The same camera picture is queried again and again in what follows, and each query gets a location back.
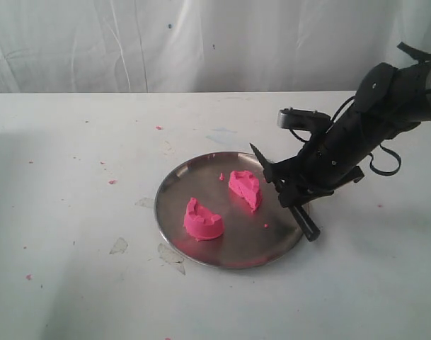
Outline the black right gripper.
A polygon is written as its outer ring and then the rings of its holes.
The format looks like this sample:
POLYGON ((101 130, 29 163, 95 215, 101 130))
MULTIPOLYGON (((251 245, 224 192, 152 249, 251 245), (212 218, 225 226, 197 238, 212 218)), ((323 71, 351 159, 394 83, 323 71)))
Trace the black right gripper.
POLYGON ((297 156, 278 163, 263 162, 267 183, 277 183, 283 208, 301 206, 331 196, 348 183, 364 178, 358 164, 364 159, 364 142, 358 137, 313 137, 297 156))

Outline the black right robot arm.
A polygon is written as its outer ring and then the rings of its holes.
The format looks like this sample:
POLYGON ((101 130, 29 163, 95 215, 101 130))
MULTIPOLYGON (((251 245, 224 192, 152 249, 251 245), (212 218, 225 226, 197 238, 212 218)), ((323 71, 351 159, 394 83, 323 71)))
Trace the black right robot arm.
POLYGON ((415 64, 398 69, 385 62, 371 69, 356 94, 334 120, 325 113, 285 108, 278 125, 310 133, 295 157, 261 162, 265 180, 273 183, 282 207, 303 205, 330 196, 364 177, 359 163, 385 140, 431 121, 431 53, 404 43, 399 49, 415 64))

